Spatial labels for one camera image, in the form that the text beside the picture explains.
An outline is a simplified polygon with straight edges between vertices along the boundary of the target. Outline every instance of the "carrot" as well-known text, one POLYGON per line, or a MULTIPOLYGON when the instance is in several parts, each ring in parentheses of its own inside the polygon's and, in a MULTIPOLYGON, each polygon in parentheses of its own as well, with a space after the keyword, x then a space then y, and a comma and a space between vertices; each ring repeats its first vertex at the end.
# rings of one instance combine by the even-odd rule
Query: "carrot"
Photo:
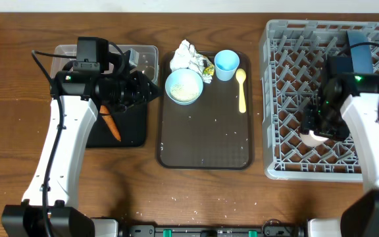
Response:
POLYGON ((103 117, 103 120, 106 122, 106 125, 108 126, 109 130, 112 132, 112 135, 118 140, 121 141, 121 135, 119 134, 118 128, 116 127, 115 121, 113 120, 112 116, 108 115, 109 110, 106 108, 106 106, 102 105, 100 106, 100 113, 107 114, 103 117))

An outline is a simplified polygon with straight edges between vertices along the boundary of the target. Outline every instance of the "brown tray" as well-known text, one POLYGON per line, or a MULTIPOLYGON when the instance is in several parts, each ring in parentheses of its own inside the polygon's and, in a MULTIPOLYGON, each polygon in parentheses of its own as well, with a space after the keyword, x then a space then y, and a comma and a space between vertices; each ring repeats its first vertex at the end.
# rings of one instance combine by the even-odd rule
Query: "brown tray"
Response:
MULTIPOLYGON (((216 53, 200 52, 214 62, 216 53)), ((243 83, 247 112, 238 109, 239 85, 235 76, 222 82, 213 76, 204 83, 203 92, 191 105, 179 105, 166 92, 161 97, 157 161, 173 169, 246 169, 253 160, 253 125, 251 67, 249 59, 238 53, 240 66, 246 71, 243 83)), ((167 53, 161 65, 159 84, 171 73, 167 53)))

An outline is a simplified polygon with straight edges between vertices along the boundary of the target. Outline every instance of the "white bowl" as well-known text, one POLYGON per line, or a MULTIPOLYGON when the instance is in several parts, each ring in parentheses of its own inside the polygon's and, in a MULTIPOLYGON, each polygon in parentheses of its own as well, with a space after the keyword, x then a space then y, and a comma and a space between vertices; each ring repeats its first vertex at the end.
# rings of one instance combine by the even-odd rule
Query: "white bowl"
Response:
POLYGON ((164 84, 164 90, 168 94, 169 98, 171 100, 175 101, 179 105, 189 105, 192 104, 195 100, 198 99, 198 97, 201 95, 201 92, 203 91, 203 80, 201 79, 200 75, 198 73, 194 72, 190 69, 178 69, 174 72, 172 72, 168 78, 166 79, 166 83, 164 84), (194 84, 198 87, 198 95, 195 99, 192 99, 191 101, 179 101, 173 96, 171 96, 170 91, 172 89, 172 86, 175 84, 181 84, 183 87, 185 86, 194 86, 194 84))

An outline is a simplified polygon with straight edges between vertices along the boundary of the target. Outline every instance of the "gray dish rack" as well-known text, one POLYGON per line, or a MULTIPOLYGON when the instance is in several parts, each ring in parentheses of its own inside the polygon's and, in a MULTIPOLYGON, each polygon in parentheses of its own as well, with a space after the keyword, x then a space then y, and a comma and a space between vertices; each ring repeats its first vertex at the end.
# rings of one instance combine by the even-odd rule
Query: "gray dish rack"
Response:
MULTIPOLYGON (((261 37, 263 159, 271 179, 362 182, 351 138, 307 147, 299 137, 301 112, 316 101, 326 55, 346 48, 346 31, 379 43, 379 22, 271 20, 261 37)), ((372 47, 379 74, 379 48, 372 47)))

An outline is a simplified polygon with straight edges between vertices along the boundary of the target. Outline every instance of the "green clip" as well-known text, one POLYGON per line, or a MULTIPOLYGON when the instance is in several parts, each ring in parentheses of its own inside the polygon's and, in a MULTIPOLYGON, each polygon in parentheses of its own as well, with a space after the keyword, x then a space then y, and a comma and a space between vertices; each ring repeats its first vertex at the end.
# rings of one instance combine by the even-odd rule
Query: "green clip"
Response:
POLYGON ((172 237, 172 230, 163 230, 163 237, 172 237))
POLYGON ((257 231, 255 230, 248 231, 248 237, 257 237, 257 231))

